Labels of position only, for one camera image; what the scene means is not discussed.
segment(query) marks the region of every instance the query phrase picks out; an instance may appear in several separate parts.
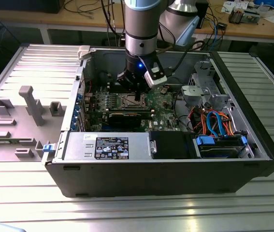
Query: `white wire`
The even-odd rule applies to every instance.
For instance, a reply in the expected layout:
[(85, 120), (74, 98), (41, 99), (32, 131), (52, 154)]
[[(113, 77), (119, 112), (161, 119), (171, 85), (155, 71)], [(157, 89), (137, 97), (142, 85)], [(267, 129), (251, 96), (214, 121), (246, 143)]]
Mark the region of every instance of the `white wire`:
[(0, 39), (0, 51), (1, 51), (1, 52), (2, 52), (2, 50), (1, 50), (1, 42), (2, 42), (2, 39), (3, 39), (3, 35), (5, 34), (6, 31), (7, 31), (7, 29), (5, 29), (5, 31), (2, 33), (1, 39)]

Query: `red wire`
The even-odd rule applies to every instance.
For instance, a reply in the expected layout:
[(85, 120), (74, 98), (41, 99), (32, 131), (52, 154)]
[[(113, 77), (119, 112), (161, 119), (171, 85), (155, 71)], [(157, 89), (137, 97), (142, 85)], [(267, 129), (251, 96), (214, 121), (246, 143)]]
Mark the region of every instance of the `red wire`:
[(225, 123), (225, 122), (223, 122), (223, 126), (224, 126), (225, 129), (226, 129), (227, 135), (230, 135), (229, 130), (228, 130), (228, 127), (226, 126), (226, 123)]
[(88, 93), (90, 93), (90, 91), (92, 90), (92, 80), (89, 81), (90, 87), (89, 87), (89, 91)]
[(194, 131), (200, 124), (201, 124), (201, 122), (198, 123), (198, 124), (193, 128), (193, 131)]

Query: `computer tower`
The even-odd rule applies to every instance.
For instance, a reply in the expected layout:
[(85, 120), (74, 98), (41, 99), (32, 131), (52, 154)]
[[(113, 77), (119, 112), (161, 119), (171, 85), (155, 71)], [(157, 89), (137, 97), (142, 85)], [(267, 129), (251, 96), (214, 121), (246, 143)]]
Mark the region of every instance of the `computer tower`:
[(203, 25), (204, 17), (208, 9), (209, 3), (208, 0), (197, 0), (196, 7), (198, 9), (199, 22), (197, 28), (200, 29)]
[(0, 10), (57, 14), (64, 3), (65, 0), (0, 0)]

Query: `electronic device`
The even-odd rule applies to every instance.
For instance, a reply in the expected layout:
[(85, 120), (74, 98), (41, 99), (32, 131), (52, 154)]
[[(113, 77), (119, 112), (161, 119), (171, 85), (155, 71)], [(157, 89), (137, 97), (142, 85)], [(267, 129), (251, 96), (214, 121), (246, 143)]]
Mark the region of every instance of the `electronic device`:
[(64, 3), (65, 0), (0, 0), (0, 10), (57, 14)]
[(196, 0), (195, 5), (198, 10), (198, 17), (199, 17), (197, 28), (200, 29), (203, 25), (204, 17), (209, 7), (209, 2), (208, 0)]
[[(274, 99), (264, 64), (249, 54), (156, 51), (159, 20), (187, 42), (199, 19), (193, 3), (126, 1), (125, 49), (21, 48), (0, 80), (0, 161), (42, 157), (67, 197), (236, 192), (273, 173), (269, 122), (255, 112)], [(273, 96), (247, 92), (247, 82), (260, 87), (256, 75)]]

